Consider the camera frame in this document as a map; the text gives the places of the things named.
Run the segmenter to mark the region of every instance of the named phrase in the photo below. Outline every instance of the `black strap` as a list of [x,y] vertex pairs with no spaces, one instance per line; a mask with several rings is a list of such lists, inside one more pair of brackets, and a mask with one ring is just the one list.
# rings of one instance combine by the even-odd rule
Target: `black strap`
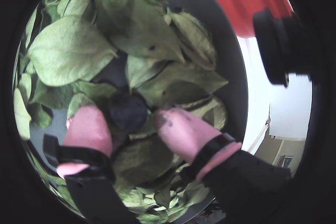
[[115,175],[111,169],[110,158],[103,152],[84,148],[61,146],[55,136],[44,135],[43,152],[47,161],[53,167],[62,163],[88,164],[92,167],[100,167],[106,171],[106,176],[115,181]]
[[74,162],[90,166],[76,174],[66,175],[71,198],[91,224],[139,224],[113,188],[115,175],[109,158],[102,152],[82,147],[60,146],[54,136],[45,135],[43,151],[50,164]]
[[234,141],[235,139],[228,133],[223,133],[211,139],[196,155],[193,163],[180,172],[182,179],[193,181],[201,169],[218,151]]

